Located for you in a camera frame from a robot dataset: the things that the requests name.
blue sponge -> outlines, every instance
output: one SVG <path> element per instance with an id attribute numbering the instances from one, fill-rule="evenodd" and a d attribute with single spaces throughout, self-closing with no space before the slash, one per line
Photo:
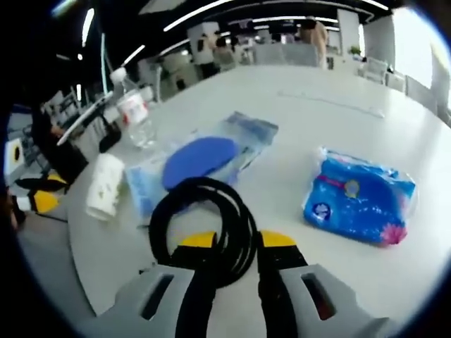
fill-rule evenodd
<path id="1" fill-rule="evenodd" d="M 172 189 L 189 177 L 202 177 L 223 167 L 238 153 L 237 144 L 223 137 L 196 139 L 176 151 L 163 170 L 163 186 Z"/>

label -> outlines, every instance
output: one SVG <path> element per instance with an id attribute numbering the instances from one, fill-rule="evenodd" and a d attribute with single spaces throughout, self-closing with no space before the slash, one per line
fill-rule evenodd
<path id="1" fill-rule="evenodd" d="M 345 183 L 345 195 L 351 199 L 356 199 L 360 190 L 360 185 L 356 180 L 350 180 Z"/>
<path id="2" fill-rule="evenodd" d="M 330 206 L 326 203 L 317 203 L 313 206 L 313 214 L 319 220 L 329 220 L 330 218 Z"/>
<path id="3" fill-rule="evenodd" d="M 149 115 L 147 104 L 140 93 L 133 94 L 118 102 L 118 109 L 126 125 L 136 125 Z"/>

desk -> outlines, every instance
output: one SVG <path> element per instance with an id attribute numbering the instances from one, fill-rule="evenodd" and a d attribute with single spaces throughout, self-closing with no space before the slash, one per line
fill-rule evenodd
<path id="1" fill-rule="evenodd" d="M 324 96 L 328 102 L 302 98 L 308 96 Z M 385 118 L 365 114 L 364 109 L 380 110 Z M 321 264 L 351 286 L 370 314 L 401 323 L 408 320 L 436 286 L 450 254 L 451 130 L 395 90 L 353 75 L 297 66 L 246 66 L 221 73 L 179 93 L 154 117 L 160 138 L 180 139 L 233 111 L 280 127 L 273 145 L 235 186 L 257 227 L 292 237 L 307 262 Z M 404 242 L 381 249 L 303 222 L 301 205 L 311 179 L 311 154 L 321 145 L 393 166 L 415 179 L 420 199 Z M 144 156 L 125 140 L 111 153 L 127 164 Z M 86 215 L 91 175 L 92 164 L 71 188 L 68 219 L 80 281 L 100 314 L 114 304 L 124 283 L 151 265 L 153 257 L 145 230 L 137 229 L 128 192 L 111 224 L 102 225 Z M 220 224 L 217 216 L 199 209 L 180 216 L 170 226 L 170 249 L 185 235 L 215 230 Z M 241 280 L 218 290 L 209 337 L 266 336 L 257 282 L 254 262 Z"/>

ceiling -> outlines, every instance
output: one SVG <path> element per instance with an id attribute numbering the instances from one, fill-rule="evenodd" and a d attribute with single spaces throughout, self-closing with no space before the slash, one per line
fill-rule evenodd
<path id="1" fill-rule="evenodd" d="M 38 20 L 50 22 L 48 39 L 56 53 L 69 57 L 67 66 L 71 64 L 77 75 L 83 73 L 84 81 L 99 78 L 99 49 L 100 34 L 106 34 L 106 47 L 113 67 L 118 67 L 134 50 L 145 45 L 139 58 L 154 56 L 165 48 L 187 38 L 187 28 L 197 25 L 205 20 L 214 20 L 219 23 L 221 31 L 251 32 L 253 24 L 240 27 L 238 24 L 229 25 L 230 22 L 247 18 L 267 18 L 281 15 L 314 15 L 322 18 L 337 18 L 337 8 L 355 11 L 359 14 L 361 23 L 375 20 L 381 16 L 390 15 L 391 11 L 383 10 L 362 0 L 230 0 L 207 11 L 199 13 L 164 32 L 163 29 L 198 8 L 209 5 L 214 0 L 66 0 L 70 5 L 64 13 L 51 15 L 59 0 L 41 0 L 42 8 Z M 173 8 L 158 13 L 142 13 L 152 8 L 158 10 L 165 7 Z M 401 0 L 378 0 L 378 3 L 389 9 L 401 5 Z M 96 13 L 89 31 L 86 47 L 82 48 L 82 26 L 85 21 L 87 9 L 95 7 Z M 82 69 L 77 55 L 83 55 Z"/>

potted plant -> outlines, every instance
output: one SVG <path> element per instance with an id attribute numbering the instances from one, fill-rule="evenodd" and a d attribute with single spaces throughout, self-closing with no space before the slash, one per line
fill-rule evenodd
<path id="1" fill-rule="evenodd" d="M 360 51 L 360 47 L 358 46 L 351 46 L 347 52 L 352 55 L 360 55 L 362 51 Z"/>

